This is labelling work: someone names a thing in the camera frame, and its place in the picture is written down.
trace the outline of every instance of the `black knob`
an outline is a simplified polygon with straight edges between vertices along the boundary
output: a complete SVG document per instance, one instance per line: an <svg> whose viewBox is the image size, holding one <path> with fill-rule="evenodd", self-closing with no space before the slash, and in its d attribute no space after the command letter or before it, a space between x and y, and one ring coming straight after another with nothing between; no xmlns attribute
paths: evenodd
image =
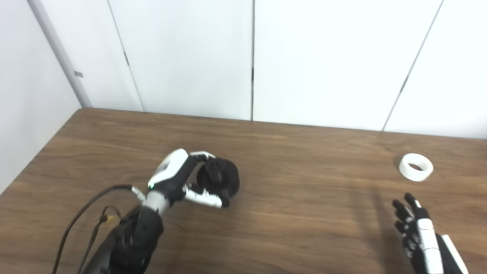
<svg viewBox="0 0 487 274"><path fill-rule="evenodd" d="M226 159L214 158L208 160L198 171L196 181L210 194L231 198L239 187L239 171L237 166Z"/></svg>

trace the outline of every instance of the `white robotic hand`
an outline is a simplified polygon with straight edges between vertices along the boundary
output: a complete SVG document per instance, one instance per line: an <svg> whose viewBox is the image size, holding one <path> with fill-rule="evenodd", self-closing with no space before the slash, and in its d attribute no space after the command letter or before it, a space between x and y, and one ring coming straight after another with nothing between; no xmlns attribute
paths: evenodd
<svg viewBox="0 0 487 274"><path fill-rule="evenodd" d="M198 172L198 185L186 185L199 162L205 164ZM178 149L156 169L149 180L149 192L157 191L164 195L170 205L185 198L221 208L229 206L229 199L238 191L239 185L237 167L229 160L217 158L206 151L188 154L184 149Z"/></svg>
<svg viewBox="0 0 487 274"><path fill-rule="evenodd" d="M405 200L412 211L393 201L399 221L395 226L403 238L406 255L416 274L468 274L468 270L448 235L435 233L428 211L410 193Z"/></svg>

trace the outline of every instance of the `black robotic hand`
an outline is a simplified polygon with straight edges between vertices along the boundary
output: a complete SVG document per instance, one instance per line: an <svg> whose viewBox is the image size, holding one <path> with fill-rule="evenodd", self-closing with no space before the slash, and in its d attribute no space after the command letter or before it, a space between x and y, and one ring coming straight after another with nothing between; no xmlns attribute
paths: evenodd
<svg viewBox="0 0 487 274"><path fill-rule="evenodd" d="M406 193L404 199L412 211L394 200L399 218L395 226L402 235L404 250L416 274L468 274L450 237L435 233L428 211L410 193Z"/></svg>

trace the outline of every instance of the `white wall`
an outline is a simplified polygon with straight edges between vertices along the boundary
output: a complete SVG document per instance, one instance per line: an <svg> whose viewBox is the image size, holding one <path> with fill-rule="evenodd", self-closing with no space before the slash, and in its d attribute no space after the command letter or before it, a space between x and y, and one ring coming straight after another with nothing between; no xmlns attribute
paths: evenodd
<svg viewBox="0 0 487 274"><path fill-rule="evenodd" d="M27 1L0 1L0 193L79 108Z"/></svg>
<svg viewBox="0 0 487 274"><path fill-rule="evenodd" d="M440 0L256 0L254 119L381 130Z"/></svg>
<svg viewBox="0 0 487 274"><path fill-rule="evenodd" d="M250 119L252 0L111 0L144 108Z"/></svg>
<svg viewBox="0 0 487 274"><path fill-rule="evenodd" d="M86 106L142 111L106 0L29 0Z"/></svg>
<svg viewBox="0 0 487 274"><path fill-rule="evenodd" d="M486 1L444 1L386 131L487 138L486 15Z"/></svg>

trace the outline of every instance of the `black object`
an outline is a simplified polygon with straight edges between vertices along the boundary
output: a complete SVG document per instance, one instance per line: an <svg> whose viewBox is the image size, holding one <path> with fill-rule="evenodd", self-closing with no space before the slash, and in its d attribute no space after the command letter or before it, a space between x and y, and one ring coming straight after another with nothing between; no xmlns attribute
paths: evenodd
<svg viewBox="0 0 487 274"><path fill-rule="evenodd" d="M230 198L240 188L237 166L232 161L222 158L209 159L198 171L196 181L208 193L220 197L222 207L230 205Z"/></svg>
<svg viewBox="0 0 487 274"><path fill-rule="evenodd" d="M73 225L76 223L76 221L79 219L79 217L100 197L107 194L108 192L111 192L113 190L119 190L119 189L124 189L124 190L130 191L132 189L132 186L131 185L114 185L114 186L111 186L111 187L101 191L100 193L95 195L95 197L93 197L88 203L86 203L86 205L84 207L82 207L79 210L79 212L74 216L74 218L71 220L71 222L69 223L68 227L66 228L66 230L64 231L64 234L62 236L61 243L59 244L59 249L57 250L56 261L54 262L52 274L56 274L56 272L57 272L57 268L59 266L59 261L61 260L62 250L64 248L64 243L66 242L69 231L71 230Z"/></svg>

